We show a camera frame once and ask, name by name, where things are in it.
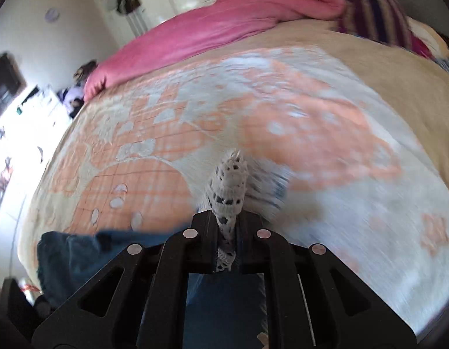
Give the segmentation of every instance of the white wall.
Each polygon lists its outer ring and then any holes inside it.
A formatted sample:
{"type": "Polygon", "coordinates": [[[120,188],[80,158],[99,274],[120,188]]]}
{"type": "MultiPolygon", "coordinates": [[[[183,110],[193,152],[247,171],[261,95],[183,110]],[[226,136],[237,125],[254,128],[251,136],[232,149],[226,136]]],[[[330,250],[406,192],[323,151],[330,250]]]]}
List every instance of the white wall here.
{"type": "Polygon", "coordinates": [[[91,59],[103,61],[117,51],[93,0],[6,0],[0,9],[0,53],[17,61],[28,88],[71,86],[72,75],[91,59]],[[49,8],[60,18],[45,22],[49,8]]]}

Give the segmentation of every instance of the black screen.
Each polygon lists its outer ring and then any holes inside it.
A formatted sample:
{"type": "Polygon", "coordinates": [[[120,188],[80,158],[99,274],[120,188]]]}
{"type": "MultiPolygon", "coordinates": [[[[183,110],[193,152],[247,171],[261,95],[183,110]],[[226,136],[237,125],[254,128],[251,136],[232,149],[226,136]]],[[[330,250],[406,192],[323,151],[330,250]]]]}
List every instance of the black screen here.
{"type": "Polygon", "coordinates": [[[0,116],[16,96],[21,82],[8,56],[0,55],[0,116]]]}

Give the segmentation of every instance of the bed sheet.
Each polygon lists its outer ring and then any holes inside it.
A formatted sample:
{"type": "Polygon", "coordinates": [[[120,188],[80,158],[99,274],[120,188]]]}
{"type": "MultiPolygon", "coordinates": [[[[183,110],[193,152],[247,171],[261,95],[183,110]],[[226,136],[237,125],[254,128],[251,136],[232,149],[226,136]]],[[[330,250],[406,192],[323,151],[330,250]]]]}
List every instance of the bed sheet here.
{"type": "Polygon", "coordinates": [[[438,66],[325,23],[282,24],[91,101],[42,178],[18,255],[37,282],[44,232],[179,227],[237,147],[291,174],[270,228],[327,245],[420,333],[449,298],[449,145],[433,151],[437,140],[449,141],[438,66]]]}

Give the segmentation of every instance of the dark blue cloth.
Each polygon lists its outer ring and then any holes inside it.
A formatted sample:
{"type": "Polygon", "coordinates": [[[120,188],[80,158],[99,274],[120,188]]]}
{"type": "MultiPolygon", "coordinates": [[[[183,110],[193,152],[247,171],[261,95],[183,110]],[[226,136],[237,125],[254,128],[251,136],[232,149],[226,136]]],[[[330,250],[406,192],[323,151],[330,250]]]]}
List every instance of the dark blue cloth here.
{"type": "MultiPolygon", "coordinates": [[[[92,237],[47,232],[37,246],[42,291],[58,307],[129,244],[152,247],[174,233],[102,231],[92,237]]],[[[256,338],[265,318],[260,285],[258,275],[190,274],[184,349],[261,349],[256,338]]]]}

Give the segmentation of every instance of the striped cloth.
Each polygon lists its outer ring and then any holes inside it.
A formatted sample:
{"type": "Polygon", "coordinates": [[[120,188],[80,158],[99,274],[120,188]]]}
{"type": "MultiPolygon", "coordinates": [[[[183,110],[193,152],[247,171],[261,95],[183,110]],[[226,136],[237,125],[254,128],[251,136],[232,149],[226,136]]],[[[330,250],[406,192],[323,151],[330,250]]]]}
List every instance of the striped cloth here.
{"type": "Polygon", "coordinates": [[[407,16],[396,0],[347,0],[338,31],[412,49],[407,16]]]}

